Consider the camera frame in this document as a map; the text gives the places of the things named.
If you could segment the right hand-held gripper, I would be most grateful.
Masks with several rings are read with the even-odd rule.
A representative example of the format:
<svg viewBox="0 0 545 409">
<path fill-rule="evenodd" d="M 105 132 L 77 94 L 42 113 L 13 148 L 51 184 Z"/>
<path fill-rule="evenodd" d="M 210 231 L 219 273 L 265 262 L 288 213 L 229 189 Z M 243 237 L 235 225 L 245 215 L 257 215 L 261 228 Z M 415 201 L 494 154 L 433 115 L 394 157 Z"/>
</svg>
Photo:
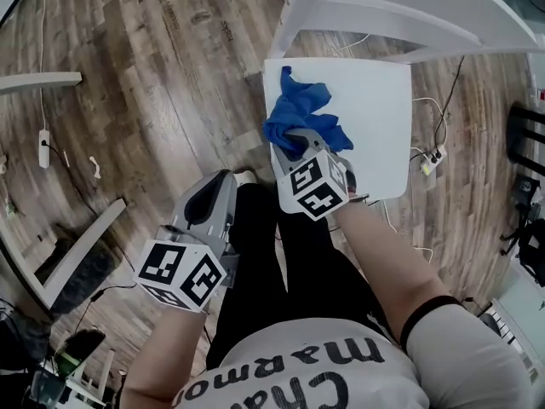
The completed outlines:
<svg viewBox="0 0 545 409">
<path fill-rule="evenodd" d="M 314 130 L 292 129 L 286 137 L 303 153 L 295 155 L 272 145 L 272 170 L 281 210 L 318 221 L 348 203 L 350 192 L 357 186 L 350 162 L 333 152 Z"/>
</svg>

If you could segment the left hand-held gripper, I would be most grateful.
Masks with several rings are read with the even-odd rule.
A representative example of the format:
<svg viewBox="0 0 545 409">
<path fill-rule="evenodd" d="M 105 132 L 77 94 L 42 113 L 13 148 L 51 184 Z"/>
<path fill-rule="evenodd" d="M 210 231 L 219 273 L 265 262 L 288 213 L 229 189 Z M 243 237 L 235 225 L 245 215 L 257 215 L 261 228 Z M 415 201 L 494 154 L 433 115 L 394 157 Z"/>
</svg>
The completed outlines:
<svg viewBox="0 0 545 409">
<path fill-rule="evenodd" d="M 232 287 L 238 253 L 229 231 L 237 191 L 235 175 L 218 170 L 184 192 L 171 221 L 144 245 L 135 283 L 158 302 L 194 313 L 204 311 L 219 287 Z"/>
</svg>

